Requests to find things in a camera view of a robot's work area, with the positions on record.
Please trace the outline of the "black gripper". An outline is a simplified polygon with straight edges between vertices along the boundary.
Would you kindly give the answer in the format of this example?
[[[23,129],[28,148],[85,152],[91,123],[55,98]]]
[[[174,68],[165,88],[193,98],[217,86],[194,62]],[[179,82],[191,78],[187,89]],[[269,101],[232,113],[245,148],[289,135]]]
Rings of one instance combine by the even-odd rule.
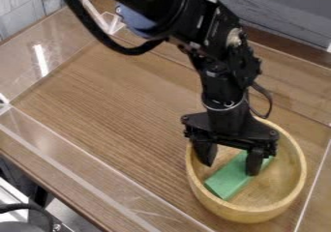
[[[258,174],[264,156],[276,154],[278,132],[252,116],[245,102],[228,110],[207,109],[185,114],[181,123],[198,160],[207,167],[215,159],[217,144],[249,151],[245,158],[248,176]]]

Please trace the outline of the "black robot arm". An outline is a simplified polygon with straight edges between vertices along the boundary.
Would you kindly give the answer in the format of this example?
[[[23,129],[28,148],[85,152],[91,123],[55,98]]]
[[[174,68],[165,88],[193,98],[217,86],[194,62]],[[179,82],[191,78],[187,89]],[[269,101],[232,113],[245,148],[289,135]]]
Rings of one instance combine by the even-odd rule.
[[[261,60],[254,56],[236,14],[219,0],[115,0],[118,15],[146,42],[119,45],[104,33],[80,0],[63,0],[103,45],[124,55],[140,55],[162,43],[186,54],[202,84],[205,111],[181,117],[185,136],[203,165],[210,166],[219,145],[246,152],[245,174],[254,176],[262,160],[276,155],[278,133],[258,120],[269,117],[249,105],[248,90],[256,83]]]

